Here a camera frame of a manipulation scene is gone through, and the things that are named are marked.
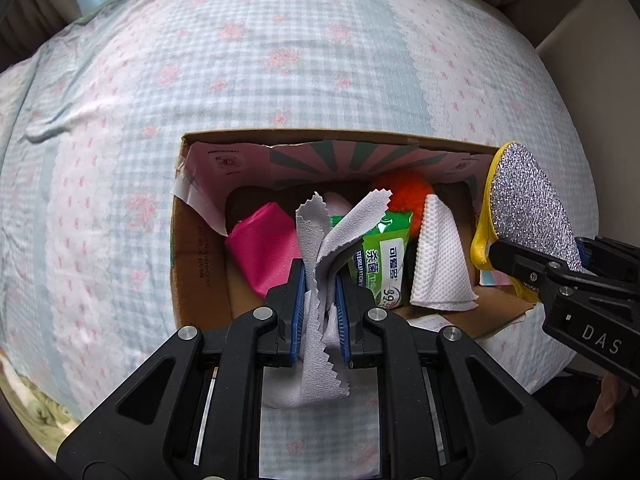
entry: silver bolt head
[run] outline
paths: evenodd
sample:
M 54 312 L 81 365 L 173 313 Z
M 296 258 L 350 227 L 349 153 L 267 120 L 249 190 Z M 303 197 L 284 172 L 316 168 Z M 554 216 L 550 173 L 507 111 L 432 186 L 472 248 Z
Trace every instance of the silver bolt head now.
M 185 341 L 193 339 L 197 335 L 198 329 L 191 325 L 183 326 L 180 330 L 178 330 L 178 337 L 180 339 L 184 339 Z
M 265 320 L 273 316 L 273 310 L 268 306 L 259 306 L 254 310 L 255 319 Z
M 462 330 L 460 330 L 457 326 L 446 326 L 442 331 L 442 335 L 449 341 L 457 341 L 462 337 Z
M 372 308 L 367 312 L 367 316 L 369 316 L 369 319 L 373 321 L 382 321 L 383 319 L 386 319 L 386 310 L 378 307 Z

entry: wall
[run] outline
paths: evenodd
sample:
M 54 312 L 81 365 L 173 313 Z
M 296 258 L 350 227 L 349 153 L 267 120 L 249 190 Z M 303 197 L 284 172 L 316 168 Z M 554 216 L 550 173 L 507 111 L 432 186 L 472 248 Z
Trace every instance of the wall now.
M 627 0 L 582 0 L 538 53 L 591 165 L 600 234 L 640 246 L 640 19 Z

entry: white paper label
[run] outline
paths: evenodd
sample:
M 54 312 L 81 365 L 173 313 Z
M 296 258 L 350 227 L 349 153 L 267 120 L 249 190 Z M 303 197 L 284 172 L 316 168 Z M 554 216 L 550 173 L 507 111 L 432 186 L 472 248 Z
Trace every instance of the white paper label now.
M 382 240 L 380 242 L 380 260 L 382 264 L 380 306 L 393 308 L 400 303 L 400 291 L 402 290 L 402 262 L 404 261 L 402 238 Z
M 440 314 L 429 314 L 428 316 L 418 317 L 416 319 L 407 319 L 411 326 L 439 332 L 443 326 L 449 326 L 451 323 L 444 319 Z

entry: black gripper frame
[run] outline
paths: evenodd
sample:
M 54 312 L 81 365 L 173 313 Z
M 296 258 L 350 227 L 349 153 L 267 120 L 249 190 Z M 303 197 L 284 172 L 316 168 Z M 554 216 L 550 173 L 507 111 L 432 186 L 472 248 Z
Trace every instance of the black gripper frame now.
M 603 239 L 577 243 L 589 251 L 586 268 L 605 266 L 605 277 L 575 272 L 564 260 L 504 240 L 490 246 L 489 260 L 538 292 L 547 334 L 640 387 L 639 261 L 630 256 L 639 250 Z
M 262 370 L 292 365 L 301 272 L 294 261 L 288 283 L 269 291 L 267 319 L 251 311 L 228 328 L 175 333 L 62 443 L 62 470 L 72 480 L 258 479 Z M 393 312 L 373 320 L 372 293 L 341 273 L 347 365 L 377 368 L 382 478 L 566 480 L 580 468 L 577 443 L 465 333 L 412 328 Z

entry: green wet wipes package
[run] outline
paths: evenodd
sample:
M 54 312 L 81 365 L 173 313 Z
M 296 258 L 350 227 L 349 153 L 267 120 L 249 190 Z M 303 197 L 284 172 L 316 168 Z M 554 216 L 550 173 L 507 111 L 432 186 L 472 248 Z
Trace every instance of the green wet wipes package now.
M 362 248 L 349 262 L 353 281 L 366 286 L 382 308 L 400 306 L 402 263 L 413 213 L 387 212 L 362 239 Z M 332 216 L 335 226 L 342 216 Z

